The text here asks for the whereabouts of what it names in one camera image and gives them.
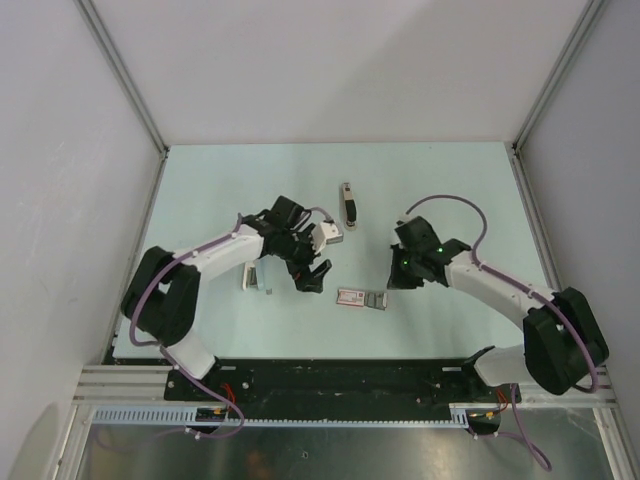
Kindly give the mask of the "red white staple box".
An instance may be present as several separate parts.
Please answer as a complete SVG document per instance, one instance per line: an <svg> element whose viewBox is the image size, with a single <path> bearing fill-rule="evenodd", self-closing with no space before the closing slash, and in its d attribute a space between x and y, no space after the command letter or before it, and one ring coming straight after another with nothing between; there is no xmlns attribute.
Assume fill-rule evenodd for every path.
<svg viewBox="0 0 640 480"><path fill-rule="evenodd" d="M388 294L386 291L340 288L337 291L336 304L384 311L388 306Z"/></svg>

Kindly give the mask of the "black silver stapler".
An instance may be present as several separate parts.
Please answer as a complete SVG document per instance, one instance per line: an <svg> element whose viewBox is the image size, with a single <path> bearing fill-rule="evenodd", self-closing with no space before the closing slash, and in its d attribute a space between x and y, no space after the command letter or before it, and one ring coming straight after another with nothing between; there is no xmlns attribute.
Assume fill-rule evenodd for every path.
<svg viewBox="0 0 640 480"><path fill-rule="evenodd" d="M349 231L354 231L357 228L357 206L353 189L349 182L344 182L341 185L341 199L345 228Z"/></svg>

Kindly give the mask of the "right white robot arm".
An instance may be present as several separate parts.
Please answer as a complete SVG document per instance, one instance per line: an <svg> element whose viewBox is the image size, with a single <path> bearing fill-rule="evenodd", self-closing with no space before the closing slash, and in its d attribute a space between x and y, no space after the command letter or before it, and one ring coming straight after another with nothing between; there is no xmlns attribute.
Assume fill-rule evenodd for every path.
<svg viewBox="0 0 640 480"><path fill-rule="evenodd" d="M609 347L579 290L515 280L477 260L464 242L441 241L421 216L397 221L391 250L389 289L439 284L480 301L522 332L517 346L489 346L468 358L473 369L461 376L461 388L469 399L484 401L497 386L527 381L562 395L585 377L595 379L608 360Z"/></svg>

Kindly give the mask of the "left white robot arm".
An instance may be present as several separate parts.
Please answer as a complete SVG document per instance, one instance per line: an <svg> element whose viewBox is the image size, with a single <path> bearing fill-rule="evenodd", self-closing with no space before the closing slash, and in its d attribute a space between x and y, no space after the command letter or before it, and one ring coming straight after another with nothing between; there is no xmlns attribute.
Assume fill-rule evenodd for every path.
<svg viewBox="0 0 640 480"><path fill-rule="evenodd" d="M239 215L230 231L200 246L183 251L154 246L143 254L121 301L129 340L158 348L187 375L191 393L210 399L220 390L221 376L212 369L216 355L196 329L204 286L235 267L272 256L285 262L297 291L320 294L332 263L315 261L342 239L341 228L325 210L279 196L271 208Z"/></svg>

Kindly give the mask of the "right aluminium side rail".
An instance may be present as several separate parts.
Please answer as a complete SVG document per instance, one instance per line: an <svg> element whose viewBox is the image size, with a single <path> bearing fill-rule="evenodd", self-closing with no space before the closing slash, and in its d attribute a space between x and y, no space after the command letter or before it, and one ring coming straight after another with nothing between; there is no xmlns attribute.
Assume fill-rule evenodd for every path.
<svg viewBox="0 0 640 480"><path fill-rule="evenodd" d="M555 290L563 290L566 285L562 279L556 258L553 252L550 237L539 208L533 185L529 178L523 158L515 147L505 143L506 152L513 171L515 182L523 204L525 215L531 230L538 258L540 260L545 280Z"/></svg>

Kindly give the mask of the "front aluminium rail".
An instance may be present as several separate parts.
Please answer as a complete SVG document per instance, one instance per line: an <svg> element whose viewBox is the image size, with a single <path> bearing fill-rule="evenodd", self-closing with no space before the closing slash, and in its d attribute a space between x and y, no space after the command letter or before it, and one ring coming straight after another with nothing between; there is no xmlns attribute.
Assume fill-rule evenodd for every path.
<svg viewBox="0 0 640 480"><path fill-rule="evenodd" d="M93 405L164 405L164 390L170 367L85 366L73 402ZM611 408L617 399L604 368L598 371L601 388L593 394L570 390L554 396L531 382L520 386L525 408Z"/></svg>

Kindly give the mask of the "left aluminium frame post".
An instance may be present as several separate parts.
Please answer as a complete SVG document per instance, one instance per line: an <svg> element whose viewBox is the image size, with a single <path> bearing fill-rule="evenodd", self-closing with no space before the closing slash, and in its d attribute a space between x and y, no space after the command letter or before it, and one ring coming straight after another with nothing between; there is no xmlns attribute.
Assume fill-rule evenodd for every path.
<svg viewBox="0 0 640 480"><path fill-rule="evenodd" d="M90 0L74 0L73 3L154 149L164 157L169 147L95 3Z"/></svg>

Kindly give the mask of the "aluminium frame post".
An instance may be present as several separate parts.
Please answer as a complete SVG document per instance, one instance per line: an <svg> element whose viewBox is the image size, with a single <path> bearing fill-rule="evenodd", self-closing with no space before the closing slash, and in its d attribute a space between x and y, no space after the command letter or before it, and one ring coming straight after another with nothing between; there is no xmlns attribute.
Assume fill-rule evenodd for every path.
<svg viewBox="0 0 640 480"><path fill-rule="evenodd" d="M541 121L608 5L609 1L607 0L589 0L586 2L542 89L512 142L512 148L516 153L524 148L536 126Z"/></svg>
<svg viewBox="0 0 640 480"><path fill-rule="evenodd" d="M95 3L90 0L74 0L73 3L154 149L164 157L169 147Z"/></svg>

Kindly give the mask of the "right aluminium frame post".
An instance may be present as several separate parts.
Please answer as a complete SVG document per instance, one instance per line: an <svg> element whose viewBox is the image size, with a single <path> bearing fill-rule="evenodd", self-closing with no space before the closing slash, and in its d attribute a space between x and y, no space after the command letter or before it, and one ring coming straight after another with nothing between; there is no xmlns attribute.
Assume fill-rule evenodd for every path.
<svg viewBox="0 0 640 480"><path fill-rule="evenodd" d="M536 126L541 121L608 5L609 1L607 0L589 0L586 2L542 89L512 142L512 148L516 153L524 148Z"/></svg>

